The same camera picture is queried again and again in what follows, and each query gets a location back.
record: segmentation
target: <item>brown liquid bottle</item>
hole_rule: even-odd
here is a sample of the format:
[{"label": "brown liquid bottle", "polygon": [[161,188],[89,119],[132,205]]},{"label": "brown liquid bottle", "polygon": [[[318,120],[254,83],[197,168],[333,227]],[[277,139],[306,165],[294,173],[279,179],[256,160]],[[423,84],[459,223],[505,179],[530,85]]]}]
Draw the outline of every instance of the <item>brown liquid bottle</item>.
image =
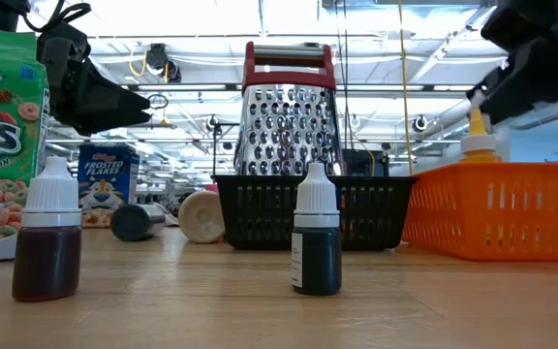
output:
[{"label": "brown liquid bottle", "polygon": [[66,159],[49,156],[31,180],[16,240],[12,295],[17,301],[51,301],[78,287],[81,215],[78,183]]}]

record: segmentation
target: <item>yellow bottle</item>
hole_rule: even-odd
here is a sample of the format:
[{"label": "yellow bottle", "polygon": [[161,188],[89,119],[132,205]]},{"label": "yellow bottle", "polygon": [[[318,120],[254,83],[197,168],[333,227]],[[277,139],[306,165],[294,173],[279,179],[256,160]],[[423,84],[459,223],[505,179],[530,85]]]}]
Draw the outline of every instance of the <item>yellow bottle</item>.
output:
[{"label": "yellow bottle", "polygon": [[478,106],[471,107],[469,134],[461,142],[464,157],[459,162],[482,163],[500,162],[496,156],[496,138],[485,132],[481,111]]}]

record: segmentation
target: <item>dropper bottle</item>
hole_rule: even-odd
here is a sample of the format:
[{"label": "dropper bottle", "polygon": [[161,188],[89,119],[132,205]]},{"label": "dropper bottle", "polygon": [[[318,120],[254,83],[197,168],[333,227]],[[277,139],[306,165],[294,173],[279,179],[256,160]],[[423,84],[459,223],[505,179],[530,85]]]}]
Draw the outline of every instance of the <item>dropper bottle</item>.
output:
[{"label": "dropper bottle", "polygon": [[484,163],[499,162],[496,155],[496,138],[485,131],[483,117],[481,117],[480,104],[483,94],[477,92],[471,101],[471,120],[469,123],[469,134],[461,141],[464,157],[461,163]]},{"label": "dropper bottle", "polygon": [[68,297],[78,287],[81,212],[66,159],[49,156],[30,182],[16,240],[12,295],[17,301]]},{"label": "dropper bottle", "polygon": [[328,296],[341,288],[341,232],[335,185],[325,165],[309,164],[298,184],[292,232],[292,286],[304,295]]}]

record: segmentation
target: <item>orange plastic basket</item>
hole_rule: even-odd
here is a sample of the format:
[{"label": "orange plastic basket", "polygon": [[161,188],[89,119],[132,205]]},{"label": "orange plastic basket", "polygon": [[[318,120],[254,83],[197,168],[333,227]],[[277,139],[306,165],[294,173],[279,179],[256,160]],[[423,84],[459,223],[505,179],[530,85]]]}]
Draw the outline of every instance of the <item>orange plastic basket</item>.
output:
[{"label": "orange plastic basket", "polygon": [[412,245],[479,261],[558,261],[558,164],[455,164],[418,174]]}]

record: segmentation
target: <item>cartoon tiger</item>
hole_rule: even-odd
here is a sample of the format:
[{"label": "cartoon tiger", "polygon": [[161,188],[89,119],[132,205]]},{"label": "cartoon tiger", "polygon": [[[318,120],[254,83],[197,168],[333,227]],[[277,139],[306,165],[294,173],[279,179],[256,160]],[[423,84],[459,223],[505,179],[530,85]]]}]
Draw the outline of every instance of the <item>cartoon tiger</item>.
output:
[{"label": "cartoon tiger", "polygon": [[101,179],[93,183],[89,190],[79,194],[79,206],[83,209],[106,208],[116,210],[125,204],[124,195],[115,190],[113,184]]}]

